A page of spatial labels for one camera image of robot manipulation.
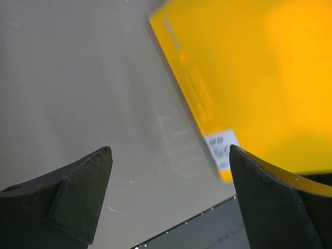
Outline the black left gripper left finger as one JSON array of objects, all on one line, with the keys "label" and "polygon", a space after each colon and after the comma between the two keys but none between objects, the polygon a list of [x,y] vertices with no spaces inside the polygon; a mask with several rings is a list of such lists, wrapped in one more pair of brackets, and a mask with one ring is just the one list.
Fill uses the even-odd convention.
[{"label": "black left gripper left finger", "polygon": [[112,151],[89,155],[1,191],[1,248],[88,248],[112,170]]}]

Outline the yellow plastic folder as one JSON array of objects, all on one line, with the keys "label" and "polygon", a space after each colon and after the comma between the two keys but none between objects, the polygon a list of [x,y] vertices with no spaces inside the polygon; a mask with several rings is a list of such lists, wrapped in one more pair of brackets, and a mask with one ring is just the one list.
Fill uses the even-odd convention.
[{"label": "yellow plastic folder", "polygon": [[149,23],[215,162],[331,172],[331,1],[167,1]]}]

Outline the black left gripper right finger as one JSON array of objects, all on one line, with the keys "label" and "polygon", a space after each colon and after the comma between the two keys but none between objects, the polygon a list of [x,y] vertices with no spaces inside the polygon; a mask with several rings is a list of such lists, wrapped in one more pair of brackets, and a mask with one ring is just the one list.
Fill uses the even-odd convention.
[{"label": "black left gripper right finger", "polygon": [[297,175],[230,147],[251,248],[331,248],[331,173]]}]

